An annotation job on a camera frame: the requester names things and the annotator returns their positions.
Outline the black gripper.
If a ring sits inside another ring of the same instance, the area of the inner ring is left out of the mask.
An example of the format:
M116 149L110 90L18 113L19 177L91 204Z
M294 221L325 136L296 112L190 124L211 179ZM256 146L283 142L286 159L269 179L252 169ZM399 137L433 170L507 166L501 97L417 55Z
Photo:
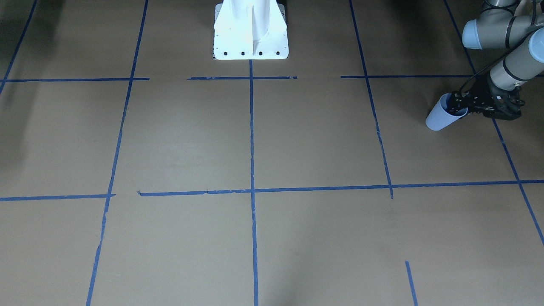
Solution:
M482 113L493 114L496 111L491 89L487 83L474 84L470 90L453 91L450 97L451 114Z

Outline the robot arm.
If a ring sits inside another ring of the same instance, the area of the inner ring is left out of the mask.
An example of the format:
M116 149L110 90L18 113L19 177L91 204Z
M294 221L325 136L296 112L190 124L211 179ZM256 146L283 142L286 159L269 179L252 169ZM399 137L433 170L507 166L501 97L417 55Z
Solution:
M462 43L471 50L505 50L453 92L445 110L453 116L482 113L514 120L522 114L522 85L543 71L543 5L533 0L528 15L519 0L484 0L477 19L464 26Z

